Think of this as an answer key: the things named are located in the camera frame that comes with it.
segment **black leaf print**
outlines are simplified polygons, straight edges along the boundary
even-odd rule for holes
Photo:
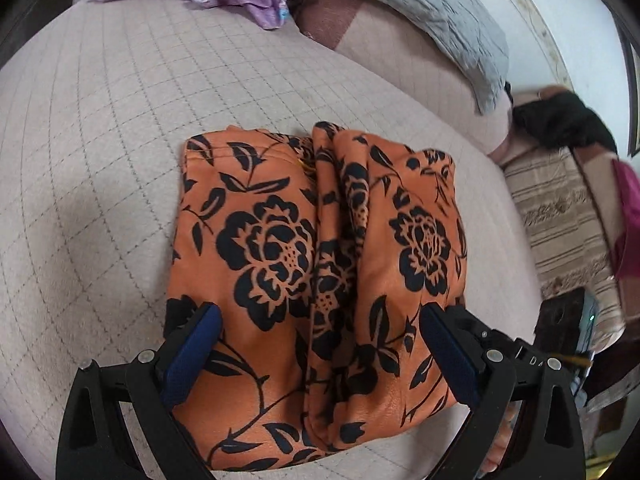
[[[372,367],[366,367],[359,374],[347,378],[347,387],[351,395],[369,395],[376,384],[378,384],[378,373]]]
[[[316,161],[318,160],[322,160],[324,162],[329,162],[331,164],[334,164],[335,162],[334,153],[326,148],[319,148],[316,151]]]
[[[196,222],[191,228],[191,237],[193,238],[193,244],[196,246],[199,255],[202,255],[202,227],[200,222]]]
[[[262,193],[275,193],[276,191],[281,191],[285,189],[290,182],[290,177],[286,176],[285,178],[279,178],[278,180],[268,180],[266,182],[258,182],[258,184],[253,184],[246,188],[247,191],[253,191],[257,194]]]
[[[386,295],[380,296],[371,305],[369,311],[369,336],[371,341],[375,340],[375,335],[378,334],[377,348],[382,348],[385,345],[386,336],[389,334],[389,314],[386,311]]]
[[[275,134],[273,132],[261,132],[261,133],[265,137],[269,137],[270,139],[273,139],[280,144],[286,144],[287,141],[289,140],[289,136],[286,136],[284,134]]]
[[[406,318],[406,321],[404,322],[404,333],[411,334],[413,336],[415,336],[417,333],[415,326],[411,324],[411,321],[409,321],[409,318]]]
[[[418,386],[418,384],[422,384],[427,380],[427,374],[429,373],[432,364],[433,356],[431,355],[420,363],[420,366],[418,366],[418,369],[415,371],[414,378],[411,379],[411,384],[409,384],[410,390],[413,390]]]
[[[414,156],[411,156],[406,160],[406,166],[410,170],[417,170],[418,168],[420,168],[420,161]]]
[[[345,444],[355,444],[364,435],[364,422],[349,422],[340,426],[340,440]]]
[[[438,198],[441,198],[446,205],[450,205],[447,195],[444,194],[442,186],[438,184]]]
[[[323,205],[332,204],[334,202],[338,202],[338,197],[336,196],[335,191],[332,191],[331,193],[327,193],[322,197]]]
[[[245,171],[251,171],[258,164],[264,162],[264,159],[258,156],[255,148],[250,144],[245,144],[244,142],[228,142],[227,145],[233,150],[234,157]]]
[[[414,338],[410,335],[404,336],[404,349],[409,354],[414,350]]]
[[[240,182],[238,179],[236,179],[236,177],[234,177],[233,175],[229,175],[228,173],[221,172],[220,180],[224,183],[224,185],[229,191],[242,192],[242,193],[246,192],[246,188],[244,187],[244,184]]]
[[[378,164],[381,164],[385,168],[393,168],[393,163],[386,156],[385,152],[383,152],[379,147],[372,146],[370,151],[371,158],[375,160]]]
[[[438,384],[440,384],[440,381],[443,379],[442,374],[440,374],[438,376],[438,379],[435,381],[435,383],[433,384],[433,386],[431,387],[431,389],[428,391],[428,393],[426,394],[426,396],[420,401],[418,402],[418,404],[416,404],[414,407],[412,407],[409,411],[406,410],[406,406],[404,407],[403,413],[402,413],[402,421],[400,422],[400,427],[402,428],[406,422],[407,419],[409,419],[409,422],[411,422],[412,420],[414,420],[414,416],[415,414],[418,412],[418,410],[420,409],[420,407],[427,402],[427,400],[429,399],[429,397],[431,397],[431,394],[433,393],[433,391],[438,387]]]
[[[305,196],[311,205],[318,205],[318,194],[312,189],[301,189],[300,192]]]
[[[376,347],[373,345],[356,345],[353,352],[358,365],[364,368],[370,367],[376,359]]]
[[[261,446],[261,442],[240,442],[239,440],[232,439],[228,436],[222,441],[220,449],[227,454],[244,453],[245,451],[251,451],[258,446]]]
[[[211,208],[207,211],[203,216],[200,217],[202,221],[209,220],[213,215],[215,215],[222,206],[225,205],[225,190],[221,187],[215,187],[209,192],[209,198],[205,200],[205,203],[202,204],[202,208],[200,208],[200,212],[204,213],[207,209]]]
[[[187,149],[200,153],[202,158],[213,166],[213,147],[207,140],[207,137],[203,135],[191,137],[187,142]]]
[[[291,459],[291,462],[287,463],[286,466],[290,466],[290,465],[297,465],[300,462],[302,462],[306,457],[308,457],[309,455],[311,455],[312,453],[316,452],[317,449],[301,449],[299,452],[297,452],[293,458]]]
[[[278,449],[284,454],[289,454],[293,451],[293,446],[284,434],[288,434],[296,442],[300,440],[298,430],[290,424],[285,424],[284,422],[270,422],[268,424],[263,424],[262,426],[271,434],[276,446],[278,446]]]
[[[296,361],[298,366],[302,370],[303,374],[306,374],[306,356],[308,353],[308,344],[305,339],[300,335],[300,332],[296,330]]]
[[[333,139],[335,134],[342,129],[340,126],[326,121],[316,123],[316,128],[322,128],[330,139]]]
[[[193,316],[198,306],[186,294],[178,298],[169,298],[166,300],[166,315],[164,318],[164,337],[168,337],[176,328],[184,326],[185,323]]]
[[[385,187],[385,196],[386,196],[386,192],[389,191],[389,186],[391,186],[391,177],[388,175],[383,176],[382,185]]]
[[[197,180],[193,180],[192,178],[187,178],[187,174],[183,173],[182,174],[182,185],[184,187],[184,192],[188,193],[191,191],[191,188],[194,186],[194,184],[197,184],[198,181]]]
[[[315,447],[311,437],[309,436],[308,431],[305,426],[305,418],[308,417],[308,413],[302,413],[300,416],[300,423],[302,424],[302,443],[307,447]]]
[[[466,258],[466,236],[460,218],[456,220],[456,224],[458,226],[458,240],[460,241],[460,258]]]
[[[407,318],[404,322],[404,349],[409,354],[414,350],[414,339],[416,333],[417,330],[415,326],[413,326],[411,321],[409,321],[409,318]]]
[[[431,410],[430,416],[435,415],[436,413],[443,410],[447,404],[448,398],[449,398],[449,391],[447,390],[447,393],[445,393],[442,397],[440,397],[440,400],[436,403],[435,407]]]
[[[408,205],[411,202],[409,198],[409,194],[401,187],[398,186],[396,189],[396,193],[394,194],[394,207],[400,211],[404,206]]]
[[[400,376],[400,356],[393,348],[383,348],[378,351],[380,366],[388,373],[396,377]]]
[[[227,467],[225,471],[264,471],[275,465],[278,462],[277,458],[261,458],[259,460],[254,460],[253,462],[249,462],[247,465],[243,465],[241,467]]]
[[[207,372],[222,377],[242,375],[240,370],[248,371],[247,366],[242,361],[224,354],[219,350],[212,350],[209,353],[209,357],[203,368]]]
[[[209,143],[209,141],[207,140],[207,137],[205,137],[204,135],[196,135],[191,137],[190,142],[194,140],[196,142],[199,142],[200,144],[202,144],[203,146],[205,146],[208,150],[212,150],[213,148],[211,147],[211,144]]]

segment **gray pillow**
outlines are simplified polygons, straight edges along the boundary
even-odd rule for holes
[[[471,82],[483,114],[492,112],[509,69],[504,31],[480,0],[378,0],[428,33]]]

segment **pink cloth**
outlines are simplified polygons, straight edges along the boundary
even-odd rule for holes
[[[640,278],[640,181],[636,172],[620,160],[613,161],[620,190],[625,233],[614,247],[613,261],[618,279]]]

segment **black flower print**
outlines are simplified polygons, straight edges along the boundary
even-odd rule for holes
[[[356,162],[347,164],[342,171],[342,186],[355,234],[356,254],[359,256],[369,221],[369,171]]]
[[[342,341],[342,330],[353,331],[353,313],[349,311],[353,307],[356,280],[353,241],[322,242],[316,269],[311,348],[318,357],[329,361]]]
[[[306,176],[308,176],[312,182],[316,181],[316,156],[314,154],[314,143],[311,137],[293,137],[267,131],[264,131],[263,134],[270,139],[289,146],[293,152],[296,153]]]
[[[263,331],[285,319],[308,317],[309,270],[316,232],[299,218],[298,207],[276,195],[258,202],[253,214],[231,213],[216,239],[232,270],[243,270],[234,285],[236,303]]]
[[[389,221],[396,241],[404,246],[399,270],[404,285],[413,292],[425,287],[432,296],[447,291],[446,261],[451,250],[444,225],[420,206]]]

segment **metal screw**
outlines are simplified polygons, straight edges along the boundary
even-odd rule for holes
[[[549,368],[551,368],[552,370],[559,370],[560,368],[562,368],[560,361],[558,361],[558,359],[556,359],[555,357],[550,357],[546,364],[548,364]]]
[[[82,362],[78,365],[78,368],[80,368],[81,370],[87,370],[91,367],[91,365],[94,364],[94,360],[93,359],[83,359]]]
[[[153,350],[143,350],[138,354],[138,361],[141,363],[150,363],[156,357],[156,353]]]
[[[499,363],[500,361],[502,361],[502,352],[500,352],[499,350],[491,349],[487,351],[486,357],[487,359],[489,359],[489,361]]]

